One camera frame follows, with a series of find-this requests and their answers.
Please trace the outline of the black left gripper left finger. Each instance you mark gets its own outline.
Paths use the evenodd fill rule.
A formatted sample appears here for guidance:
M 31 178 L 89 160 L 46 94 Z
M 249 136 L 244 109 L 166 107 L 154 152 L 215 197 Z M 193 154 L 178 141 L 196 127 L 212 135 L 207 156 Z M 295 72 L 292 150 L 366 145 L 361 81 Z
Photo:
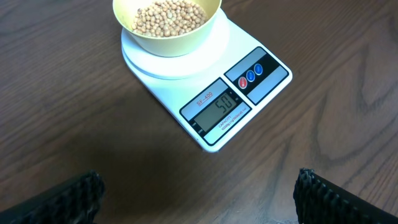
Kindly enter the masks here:
M 1 223 L 92 224 L 104 193 L 101 176 L 91 170 L 2 211 Z

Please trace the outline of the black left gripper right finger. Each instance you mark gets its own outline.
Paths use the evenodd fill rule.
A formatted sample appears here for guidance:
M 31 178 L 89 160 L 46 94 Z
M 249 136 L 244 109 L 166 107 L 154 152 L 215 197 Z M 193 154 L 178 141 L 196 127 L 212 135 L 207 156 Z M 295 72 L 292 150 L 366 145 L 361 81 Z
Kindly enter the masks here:
M 303 224 L 397 224 L 397 217 L 301 168 L 293 198 Z

